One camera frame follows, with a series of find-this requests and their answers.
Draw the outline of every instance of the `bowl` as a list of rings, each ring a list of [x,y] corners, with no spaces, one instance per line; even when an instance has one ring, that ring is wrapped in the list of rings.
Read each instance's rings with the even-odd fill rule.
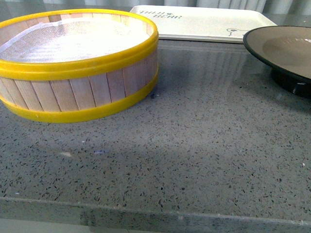
[[[79,49],[86,50],[68,49],[71,41],[80,44],[77,38],[84,39]],[[66,40],[68,45],[59,49]],[[71,123],[117,113],[154,88],[157,43],[151,20],[123,11],[62,10],[1,22],[0,99],[13,113],[43,122]]]
[[[243,37],[246,49],[272,67],[274,81],[293,94],[311,98],[311,28],[272,26]]]

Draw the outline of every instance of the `yellow plastic rim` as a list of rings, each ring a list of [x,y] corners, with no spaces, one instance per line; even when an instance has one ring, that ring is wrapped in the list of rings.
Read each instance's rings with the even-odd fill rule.
[[[43,12],[0,22],[0,28],[33,18],[73,13],[102,13],[129,16],[151,25],[154,32],[147,40],[137,46],[102,57],[58,63],[21,63],[0,59],[0,76],[30,81],[63,80],[93,76],[129,66],[144,59],[157,48],[159,35],[156,25],[151,20],[130,12],[117,10],[75,9]]]
[[[89,108],[84,110],[78,111],[68,111],[68,112],[39,112],[39,111],[32,111],[28,109],[24,109],[18,107],[8,101],[4,100],[0,96],[0,100],[3,101],[4,105],[16,115],[35,121],[42,121],[48,123],[74,123],[74,122],[81,122],[87,120],[95,120],[102,117],[106,117],[120,111],[123,111],[134,104],[138,103],[142,99],[144,99],[154,88],[157,83],[157,75],[158,69],[156,71],[156,75],[153,79],[145,85],[141,90],[138,92],[125,97],[121,100],[116,102],[106,104],[100,107]]]

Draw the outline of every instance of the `gray quartz countertop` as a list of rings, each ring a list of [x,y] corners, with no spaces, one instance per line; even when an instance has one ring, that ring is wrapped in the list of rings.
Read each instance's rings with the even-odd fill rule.
[[[158,58],[156,88],[102,119],[40,123],[0,105],[0,218],[310,232],[311,101],[243,45],[160,41]]]

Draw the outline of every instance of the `white tray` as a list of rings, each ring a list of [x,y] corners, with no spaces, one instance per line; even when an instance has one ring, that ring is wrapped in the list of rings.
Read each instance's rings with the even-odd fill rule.
[[[249,10],[140,5],[131,12],[151,19],[161,39],[242,43],[249,30],[276,26],[261,13]]]

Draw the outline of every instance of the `mesh screen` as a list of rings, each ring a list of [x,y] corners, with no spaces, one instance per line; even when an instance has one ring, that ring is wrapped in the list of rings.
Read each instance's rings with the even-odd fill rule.
[[[0,59],[51,63],[129,49],[148,38],[142,30],[104,18],[72,18],[34,25],[0,46]]]

